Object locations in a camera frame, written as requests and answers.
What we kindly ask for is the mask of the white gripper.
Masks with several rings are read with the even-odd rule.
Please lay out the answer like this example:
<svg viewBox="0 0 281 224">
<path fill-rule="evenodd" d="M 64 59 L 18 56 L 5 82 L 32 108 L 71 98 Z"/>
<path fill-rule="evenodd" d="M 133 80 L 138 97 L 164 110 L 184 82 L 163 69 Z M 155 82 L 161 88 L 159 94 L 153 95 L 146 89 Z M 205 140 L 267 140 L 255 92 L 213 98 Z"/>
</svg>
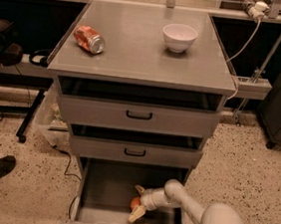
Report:
<svg viewBox="0 0 281 224">
<path fill-rule="evenodd" d="M 167 197 L 164 189 L 146 189 L 140 185 L 135 185 L 136 191 L 140 194 L 140 206 L 135 206 L 130 213 L 129 222 L 134 223 L 145 215 L 147 211 L 156 210 L 160 207 L 177 208 L 178 203 Z"/>
</svg>

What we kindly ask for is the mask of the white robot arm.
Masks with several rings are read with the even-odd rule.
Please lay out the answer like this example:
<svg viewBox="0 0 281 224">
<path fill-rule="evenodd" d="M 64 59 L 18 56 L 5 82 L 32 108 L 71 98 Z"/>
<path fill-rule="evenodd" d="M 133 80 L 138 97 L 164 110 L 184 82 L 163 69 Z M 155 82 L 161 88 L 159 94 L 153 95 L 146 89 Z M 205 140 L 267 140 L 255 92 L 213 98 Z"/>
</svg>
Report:
<svg viewBox="0 0 281 224">
<path fill-rule="evenodd" d="M 173 207 L 182 209 L 193 224 L 244 224 L 238 213 L 227 204 L 218 202 L 203 208 L 175 179 L 157 189 L 146 189 L 140 185 L 135 185 L 135 188 L 139 196 L 131 202 L 130 223 L 135 223 L 147 211 Z"/>
</svg>

